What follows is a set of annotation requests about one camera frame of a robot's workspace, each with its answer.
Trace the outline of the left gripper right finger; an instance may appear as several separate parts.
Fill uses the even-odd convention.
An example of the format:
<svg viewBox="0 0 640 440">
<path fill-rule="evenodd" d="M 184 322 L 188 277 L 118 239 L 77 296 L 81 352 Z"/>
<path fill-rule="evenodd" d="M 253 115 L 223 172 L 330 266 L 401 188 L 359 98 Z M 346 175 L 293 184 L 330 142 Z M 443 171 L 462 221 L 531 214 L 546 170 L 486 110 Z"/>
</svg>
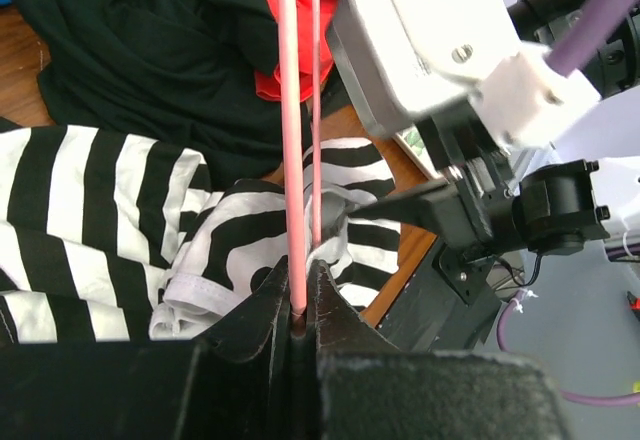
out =
<svg viewBox="0 0 640 440">
<path fill-rule="evenodd" d="M 559 394 L 531 361 L 468 351 L 403 352 L 308 273 L 310 439 L 570 439 Z"/>
</svg>

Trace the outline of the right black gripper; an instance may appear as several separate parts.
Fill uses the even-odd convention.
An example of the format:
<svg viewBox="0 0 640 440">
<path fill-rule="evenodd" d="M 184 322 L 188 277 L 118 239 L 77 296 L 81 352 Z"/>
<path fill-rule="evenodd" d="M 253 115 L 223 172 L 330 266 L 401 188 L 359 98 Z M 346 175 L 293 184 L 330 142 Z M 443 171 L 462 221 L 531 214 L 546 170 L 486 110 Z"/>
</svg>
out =
<svg viewBox="0 0 640 440">
<path fill-rule="evenodd" d="M 428 182 L 367 205 L 350 219 L 390 220 L 441 237 L 467 262 L 520 249 L 513 179 L 506 154 L 471 109 L 435 114 L 417 125 L 444 182 Z"/>
</svg>

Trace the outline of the black white striped tank top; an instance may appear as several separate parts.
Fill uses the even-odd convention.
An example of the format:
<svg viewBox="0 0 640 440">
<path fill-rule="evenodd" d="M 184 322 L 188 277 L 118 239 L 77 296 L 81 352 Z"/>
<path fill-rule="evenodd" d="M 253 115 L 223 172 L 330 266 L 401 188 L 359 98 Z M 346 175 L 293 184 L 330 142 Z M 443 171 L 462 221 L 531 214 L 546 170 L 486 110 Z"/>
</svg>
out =
<svg viewBox="0 0 640 440">
<path fill-rule="evenodd" d="M 284 192 L 92 127 L 1 124 L 1 342 L 188 339 L 287 253 Z"/>
</svg>

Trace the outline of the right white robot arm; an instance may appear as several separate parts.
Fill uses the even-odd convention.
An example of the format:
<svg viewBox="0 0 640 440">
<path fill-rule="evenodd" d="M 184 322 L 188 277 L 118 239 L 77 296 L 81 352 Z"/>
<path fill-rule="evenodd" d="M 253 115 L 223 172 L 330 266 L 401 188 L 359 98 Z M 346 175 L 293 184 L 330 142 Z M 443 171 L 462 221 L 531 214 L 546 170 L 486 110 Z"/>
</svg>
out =
<svg viewBox="0 0 640 440">
<path fill-rule="evenodd" d="M 577 160 L 525 176 L 508 157 L 563 136 L 604 97 L 585 66 L 639 0 L 579 0 L 552 45 L 522 39 L 503 0 L 339 0 L 326 38 L 365 130 L 416 128 L 441 177 L 358 207 L 441 237 L 466 261 L 570 255 L 639 225 L 639 161 Z"/>
</svg>

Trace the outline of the pink wire hanger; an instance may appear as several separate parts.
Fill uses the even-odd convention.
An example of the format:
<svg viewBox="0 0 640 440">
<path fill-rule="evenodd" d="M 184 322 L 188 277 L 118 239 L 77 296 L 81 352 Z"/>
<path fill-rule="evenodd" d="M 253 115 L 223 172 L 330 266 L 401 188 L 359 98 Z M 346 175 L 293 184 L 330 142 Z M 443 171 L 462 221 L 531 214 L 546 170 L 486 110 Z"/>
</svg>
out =
<svg viewBox="0 0 640 440">
<path fill-rule="evenodd" d="M 305 326 L 307 308 L 306 229 L 311 229 L 311 246 L 322 242 L 321 208 L 321 0 L 312 0 L 312 194 L 311 220 L 305 220 L 302 168 L 298 22 L 296 0 L 278 0 L 278 44 L 281 75 L 281 117 L 284 190 L 288 242 L 288 279 L 292 324 Z"/>
</svg>

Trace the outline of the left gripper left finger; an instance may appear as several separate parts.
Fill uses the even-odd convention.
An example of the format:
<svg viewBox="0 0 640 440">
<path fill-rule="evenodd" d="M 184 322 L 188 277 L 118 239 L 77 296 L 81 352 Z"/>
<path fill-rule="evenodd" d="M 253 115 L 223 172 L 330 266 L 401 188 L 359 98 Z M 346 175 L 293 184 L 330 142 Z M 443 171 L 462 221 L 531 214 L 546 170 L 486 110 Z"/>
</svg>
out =
<svg viewBox="0 0 640 440">
<path fill-rule="evenodd" d="M 284 439 L 287 264 L 191 340 L 1 353 L 5 439 Z"/>
</svg>

